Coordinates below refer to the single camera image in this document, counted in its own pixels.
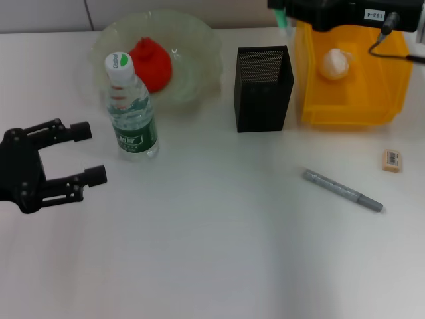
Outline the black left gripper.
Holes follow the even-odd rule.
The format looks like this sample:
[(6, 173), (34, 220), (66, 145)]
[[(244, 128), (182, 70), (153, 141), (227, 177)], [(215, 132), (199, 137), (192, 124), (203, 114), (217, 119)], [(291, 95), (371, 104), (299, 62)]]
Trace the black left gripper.
[[(63, 143), (92, 138), (88, 122), (71, 124), (54, 120), (30, 128), (7, 130), (1, 142), (1, 200), (16, 204), (22, 213), (31, 214), (42, 205), (81, 202), (84, 187), (107, 183), (103, 165), (85, 169), (83, 173), (45, 180), (39, 150)], [(42, 199), (38, 187), (42, 184)]]

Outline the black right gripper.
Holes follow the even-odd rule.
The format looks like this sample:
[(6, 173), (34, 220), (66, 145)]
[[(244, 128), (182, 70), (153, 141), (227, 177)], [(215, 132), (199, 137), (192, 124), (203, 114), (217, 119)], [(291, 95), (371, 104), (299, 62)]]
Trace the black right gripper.
[(381, 28), (390, 13), (399, 16), (397, 31), (414, 32), (422, 14), (421, 1), (286, 1), (267, 0), (273, 10), (284, 10), (315, 31), (327, 32), (342, 25)]

